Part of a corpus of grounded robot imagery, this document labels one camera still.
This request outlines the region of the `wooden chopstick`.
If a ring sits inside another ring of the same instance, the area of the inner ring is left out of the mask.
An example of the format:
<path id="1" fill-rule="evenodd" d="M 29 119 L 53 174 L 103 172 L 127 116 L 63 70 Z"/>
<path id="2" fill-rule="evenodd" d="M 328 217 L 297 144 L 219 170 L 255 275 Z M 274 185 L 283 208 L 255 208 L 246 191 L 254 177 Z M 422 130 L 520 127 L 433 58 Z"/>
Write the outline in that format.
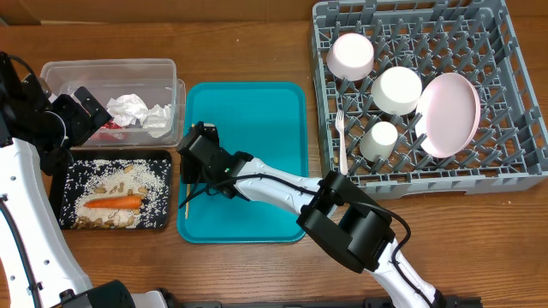
<path id="1" fill-rule="evenodd" d="M 187 196 L 190 196 L 194 191 L 194 184 L 187 184 Z M 188 219 L 189 214 L 189 203 L 185 204 L 184 219 Z"/>

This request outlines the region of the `red snack wrapper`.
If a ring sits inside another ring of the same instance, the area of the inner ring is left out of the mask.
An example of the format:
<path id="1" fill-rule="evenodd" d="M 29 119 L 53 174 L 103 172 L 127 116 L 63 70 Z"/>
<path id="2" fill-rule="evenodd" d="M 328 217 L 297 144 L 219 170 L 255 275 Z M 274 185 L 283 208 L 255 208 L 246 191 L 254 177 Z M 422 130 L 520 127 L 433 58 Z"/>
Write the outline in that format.
<path id="1" fill-rule="evenodd" d="M 115 124 L 113 121 L 109 121 L 104 124 L 101 129 L 103 132 L 97 132 L 93 137 L 98 140 L 103 141 L 114 141 L 114 140 L 123 140 L 126 137 L 125 133 L 118 133 L 118 130 L 122 129 L 119 125 Z"/>

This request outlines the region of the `white napkin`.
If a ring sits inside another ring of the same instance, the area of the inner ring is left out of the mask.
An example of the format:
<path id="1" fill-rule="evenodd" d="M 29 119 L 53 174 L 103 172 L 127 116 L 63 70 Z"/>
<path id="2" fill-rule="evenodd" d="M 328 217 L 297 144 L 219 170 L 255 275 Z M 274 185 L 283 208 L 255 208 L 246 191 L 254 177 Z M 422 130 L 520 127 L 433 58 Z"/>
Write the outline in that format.
<path id="1" fill-rule="evenodd" d="M 153 137 L 160 138 L 170 131 L 172 123 L 171 104 L 161 107 L 156 104 L 149 110 L 142 127 Z"/>
<path id="2" fill-rule="evenodd" d="M 119 127 L 135 125 L 137 121 L 143 124 L 149 114 L 145 102 L 136 94 L 111 98 L 106 104 L 106 109 Z"/>

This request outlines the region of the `orange carrot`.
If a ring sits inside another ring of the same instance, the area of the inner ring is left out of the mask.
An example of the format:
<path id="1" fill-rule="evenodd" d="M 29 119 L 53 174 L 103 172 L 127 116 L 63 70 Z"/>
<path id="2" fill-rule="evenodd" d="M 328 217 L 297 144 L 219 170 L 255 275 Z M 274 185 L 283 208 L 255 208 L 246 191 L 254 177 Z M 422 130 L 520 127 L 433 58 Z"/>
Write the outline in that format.
<path id="1" fill-rule="evenodd" d="M 123 196 L 116 198 L 94 199 L 84 204 L 89 209 L 117 209 L 117 210 L 136 210 L 141 205 L 141 198 L 136 195 Z"/>

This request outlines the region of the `white plastic fork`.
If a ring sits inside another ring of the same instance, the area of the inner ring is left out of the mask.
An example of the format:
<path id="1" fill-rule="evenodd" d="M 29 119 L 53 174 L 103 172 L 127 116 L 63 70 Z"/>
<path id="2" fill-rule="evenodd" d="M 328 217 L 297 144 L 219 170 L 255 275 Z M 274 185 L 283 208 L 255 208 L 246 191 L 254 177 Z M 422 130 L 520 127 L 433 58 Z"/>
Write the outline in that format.
<path id="1" fill-rule="evenodd" d="M 348 159 L 345 143 L 345 116 L 342 110 L 337 111 L 335 127 L 339 135 L 339 170 L 342 175 L 348 174 Z"/>

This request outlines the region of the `frosted white cup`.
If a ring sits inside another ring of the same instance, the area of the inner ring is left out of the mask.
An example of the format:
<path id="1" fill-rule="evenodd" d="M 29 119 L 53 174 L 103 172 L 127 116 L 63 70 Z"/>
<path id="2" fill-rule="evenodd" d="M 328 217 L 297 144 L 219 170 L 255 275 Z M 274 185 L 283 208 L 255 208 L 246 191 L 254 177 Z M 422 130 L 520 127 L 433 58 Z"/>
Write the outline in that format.
<path id="1" fill-rule="evenodd" d="M 377 122 L 360 140 L 360 154 L 370 162 L 378 158 L 387 160 L 397 139 L 398 132 L 393 124 L 387 121 Z"/>

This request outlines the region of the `bowl with rice and nuts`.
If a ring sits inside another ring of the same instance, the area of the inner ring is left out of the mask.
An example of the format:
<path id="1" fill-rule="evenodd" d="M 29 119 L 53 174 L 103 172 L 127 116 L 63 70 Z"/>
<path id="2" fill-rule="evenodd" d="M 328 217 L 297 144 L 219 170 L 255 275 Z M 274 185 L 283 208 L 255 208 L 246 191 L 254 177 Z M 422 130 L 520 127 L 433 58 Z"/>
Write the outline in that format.
<path id="1" fill-rule="evenodd" d="M 343 34 L 331 46 L 326 64 L 331 73 L 341 80 L 362 80 L 373 69 L 372 42 L 358 33 Z"/>

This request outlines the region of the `white bowl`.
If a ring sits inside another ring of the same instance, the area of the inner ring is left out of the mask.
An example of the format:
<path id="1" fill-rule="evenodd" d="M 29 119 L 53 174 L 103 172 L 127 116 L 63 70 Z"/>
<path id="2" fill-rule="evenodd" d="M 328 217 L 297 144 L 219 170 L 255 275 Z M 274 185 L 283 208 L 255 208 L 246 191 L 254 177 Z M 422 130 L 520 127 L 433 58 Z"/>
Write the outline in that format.
<path id="1" fill-rule="evenodd" d="M 420 77 L 401 66 L 385 70 L 372 84 L 373 102 L 384 113 L 404 116 L 416 109 L 422 93 Z"/>

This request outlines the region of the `large white plate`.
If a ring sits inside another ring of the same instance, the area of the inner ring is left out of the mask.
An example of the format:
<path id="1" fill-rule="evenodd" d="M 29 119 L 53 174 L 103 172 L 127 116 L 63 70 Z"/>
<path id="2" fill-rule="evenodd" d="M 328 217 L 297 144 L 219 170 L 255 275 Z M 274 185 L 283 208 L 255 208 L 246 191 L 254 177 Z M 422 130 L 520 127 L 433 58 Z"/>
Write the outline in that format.
<path id="1" fill-rule="evenodd" d="M 464 149 L 480 123 L 480 98 L 474 86 L 462 75 L 445 73 L 434 78 L 422 92 L 414 127 L 424 152 L 446 158 Z"/>

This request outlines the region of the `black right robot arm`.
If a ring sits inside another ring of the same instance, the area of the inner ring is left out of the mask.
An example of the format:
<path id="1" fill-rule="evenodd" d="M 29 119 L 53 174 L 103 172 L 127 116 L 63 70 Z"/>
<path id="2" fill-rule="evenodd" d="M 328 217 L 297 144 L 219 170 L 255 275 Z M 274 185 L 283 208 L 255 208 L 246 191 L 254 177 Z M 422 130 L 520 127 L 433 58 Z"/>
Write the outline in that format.
<path id="1" fill-rule="evenodd" d="M 274 169 L 246 152 L 229 153 L 219 144 L 216 127 L 202 121 L 188 129 L 176 150 L 182 157 L 182 182 L 203 185 L 180 206 L 210 191 L 275 205 L 296 214 L 297 224 L 339 264 L 368 272 L 395 307 L 446 306 L 442 293 L 402 255 L 411 230 L 398 240 L 390 225 L 406 221 L 344 175 L 331 171 L 323 178 L 307 178 Z"/>

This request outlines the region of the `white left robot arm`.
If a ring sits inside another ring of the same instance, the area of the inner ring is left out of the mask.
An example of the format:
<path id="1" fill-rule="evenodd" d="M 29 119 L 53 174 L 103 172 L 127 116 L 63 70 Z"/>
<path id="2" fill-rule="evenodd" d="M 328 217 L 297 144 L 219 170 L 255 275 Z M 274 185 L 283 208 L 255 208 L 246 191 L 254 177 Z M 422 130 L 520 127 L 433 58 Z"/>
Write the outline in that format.
<path id="1" fill-rule="evenodd" d="M 84 87 L 51 99 L 18 56 L 1 55 L 1 261 L 13 307 L 132 307 L 118 280 L 91 283 L 63 237 L 43 175 L 65 170 L 71 147 L 110 120 Z"/>

